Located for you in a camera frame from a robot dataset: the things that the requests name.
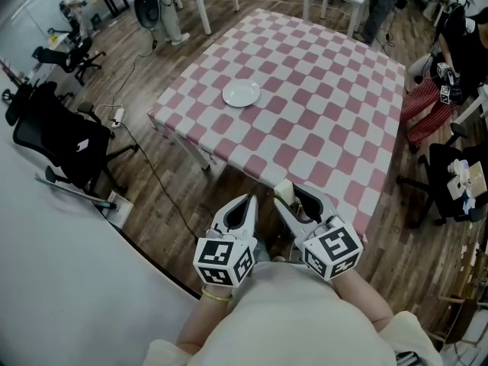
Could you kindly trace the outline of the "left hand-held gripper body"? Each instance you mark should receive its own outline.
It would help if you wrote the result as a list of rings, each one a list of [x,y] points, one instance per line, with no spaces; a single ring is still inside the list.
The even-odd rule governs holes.
[[[229,229],[213,223],[197,242],[193,266],[205,284],[239,287],[255,266],[255,223]]]

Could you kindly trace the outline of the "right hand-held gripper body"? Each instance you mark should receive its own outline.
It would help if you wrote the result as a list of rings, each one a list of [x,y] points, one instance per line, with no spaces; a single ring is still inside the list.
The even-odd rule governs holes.
[[[294,235],[301,262],[324,281],[354,268],[364,250],[352,224],[337,213],[318,222],[298,217]]]

